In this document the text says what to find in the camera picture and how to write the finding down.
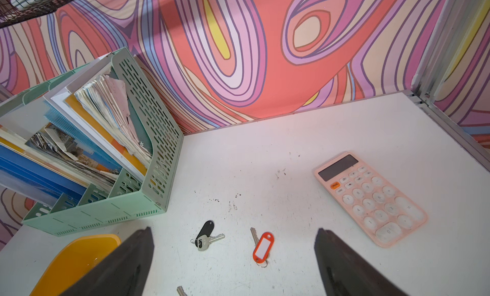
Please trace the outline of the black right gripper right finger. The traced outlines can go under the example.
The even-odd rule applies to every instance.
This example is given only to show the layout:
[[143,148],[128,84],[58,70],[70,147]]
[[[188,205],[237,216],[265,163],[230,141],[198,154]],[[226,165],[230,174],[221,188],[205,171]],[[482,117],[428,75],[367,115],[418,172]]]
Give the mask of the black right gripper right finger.
[[331,230],[318,230],[314,249],[327,295],[406,294]]

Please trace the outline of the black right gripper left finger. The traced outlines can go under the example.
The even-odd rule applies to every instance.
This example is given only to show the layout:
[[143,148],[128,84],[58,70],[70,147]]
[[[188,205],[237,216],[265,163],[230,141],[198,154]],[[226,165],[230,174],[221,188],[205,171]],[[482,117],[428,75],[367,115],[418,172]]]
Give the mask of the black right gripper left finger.
[[142,295],[154,254],[150,227],[134,232],[63,295]]

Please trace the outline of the key with red window tag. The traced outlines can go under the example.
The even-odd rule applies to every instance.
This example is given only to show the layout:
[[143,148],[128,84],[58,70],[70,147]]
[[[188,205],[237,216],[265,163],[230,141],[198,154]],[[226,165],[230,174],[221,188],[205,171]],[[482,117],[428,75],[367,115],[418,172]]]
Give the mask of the key with red window tag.
[[266,268],[268,266],[267,259],[275,241],[274,235],[271,232],[264,232],[259,237],[255,228],[251,227],[250,231],[255,243],[255,249],[252,253],[253,261],[259,267]]

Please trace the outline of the key with black tag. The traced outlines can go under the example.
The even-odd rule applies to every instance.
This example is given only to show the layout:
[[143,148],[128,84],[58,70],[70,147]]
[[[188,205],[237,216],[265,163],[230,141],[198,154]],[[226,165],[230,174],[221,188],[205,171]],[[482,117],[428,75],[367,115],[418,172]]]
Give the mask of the key with black tag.
[[208,220],[202,226],[200,232],[197,234],[195,239],[191,239],[190,242],[196,246],[199,251],[205,251],[209,246],[217,241],[221,241],[225,238],[224,234],[219,234],[217,236],[212,236],[214,230],[213,220]]

